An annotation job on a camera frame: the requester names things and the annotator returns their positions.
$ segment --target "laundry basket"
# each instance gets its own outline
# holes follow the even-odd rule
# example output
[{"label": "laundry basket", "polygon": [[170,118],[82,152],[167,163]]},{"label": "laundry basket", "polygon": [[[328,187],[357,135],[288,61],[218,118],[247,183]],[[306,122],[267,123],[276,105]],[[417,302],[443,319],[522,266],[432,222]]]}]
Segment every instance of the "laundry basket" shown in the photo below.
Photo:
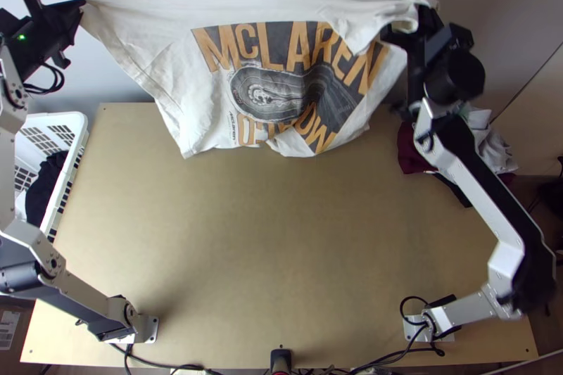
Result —
[{"label": "laundry basket", "polygon": [[68,151],[55,189],[45,210],[41,231],[55,240],[58,223],[72,189],[88,140],[88,120],[82,113],[29,114],[15,136],[15,194],[26,191],[37,178],[41,163],[59,151]]}]

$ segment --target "wooden table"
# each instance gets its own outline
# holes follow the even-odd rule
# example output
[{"label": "wooden table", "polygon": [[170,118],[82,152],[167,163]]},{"label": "wooden table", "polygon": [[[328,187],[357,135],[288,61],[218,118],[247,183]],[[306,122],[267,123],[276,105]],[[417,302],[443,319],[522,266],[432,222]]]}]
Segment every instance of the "wooden table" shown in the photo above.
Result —
[{"label": "wooden table", "polygon": [[[265,368],[283,345],[298,367],[358,366],[406,346],[403,297],[473,293],[495,245],[445,186],[401,173],[398,125],[381,108],[316,158],[264,147],[184,160],[153,104],[102,105],[56,247],[77,276],[161,318],[156,343],[135,346],[146,359]],[[22,360],[122,365],[74,323],[38,302]],[[455,336],[445,357],[401,364],[537,357],[527,319]]]}]

